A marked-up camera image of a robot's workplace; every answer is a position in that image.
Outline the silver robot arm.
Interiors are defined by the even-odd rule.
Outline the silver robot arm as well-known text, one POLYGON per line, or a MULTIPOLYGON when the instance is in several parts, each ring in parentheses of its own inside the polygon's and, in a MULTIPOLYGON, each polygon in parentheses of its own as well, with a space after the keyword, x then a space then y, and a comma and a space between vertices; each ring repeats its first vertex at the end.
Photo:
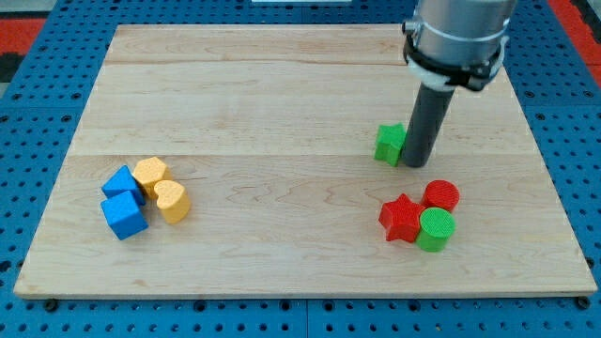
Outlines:
POLYGON ((438 91, 481 91, 498 74, 516 0, 419 0, 402 24, 403 56, 438 91))

